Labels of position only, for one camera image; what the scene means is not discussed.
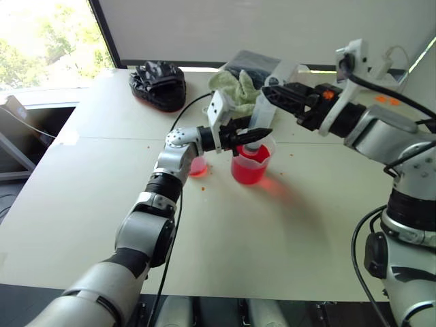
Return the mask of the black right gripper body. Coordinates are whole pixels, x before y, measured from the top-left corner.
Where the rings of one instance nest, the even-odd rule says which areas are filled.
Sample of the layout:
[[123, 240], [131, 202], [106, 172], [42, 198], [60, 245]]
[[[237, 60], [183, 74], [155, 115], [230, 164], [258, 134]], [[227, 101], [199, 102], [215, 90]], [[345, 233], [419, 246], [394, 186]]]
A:
[[297, 123], [310, 131], [319, 129], [342, 92], [342, 89], [331, 84], [306, 87], [304, 108], [297, 115]]

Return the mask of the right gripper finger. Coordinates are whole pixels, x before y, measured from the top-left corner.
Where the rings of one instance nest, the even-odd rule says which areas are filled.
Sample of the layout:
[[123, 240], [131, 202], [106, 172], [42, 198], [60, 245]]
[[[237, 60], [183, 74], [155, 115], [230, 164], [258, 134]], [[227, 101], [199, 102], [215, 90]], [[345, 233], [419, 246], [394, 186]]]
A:
[[270, 104], [292, 114], [294, 117], [298, 118], [305, 113], [305, 104], [300, 102], [295, 102], [294, 100], [284, 100], [284, 101], [270, 101]]
[[299, 82], [262, 87], [261, 91], [269, 102], [317, 102], [319, 95], [314, 88]]

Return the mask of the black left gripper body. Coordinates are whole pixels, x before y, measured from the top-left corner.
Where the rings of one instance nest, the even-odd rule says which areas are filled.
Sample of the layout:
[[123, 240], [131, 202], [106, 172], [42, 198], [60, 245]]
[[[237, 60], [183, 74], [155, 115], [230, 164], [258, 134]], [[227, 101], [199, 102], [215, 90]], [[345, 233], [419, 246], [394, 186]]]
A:
[[238, 146], [238, 129], [240, 127], [238, 119], [231, 119], [227, 125], [219, 127], [219, 140], [221, 149], [228, 151]]

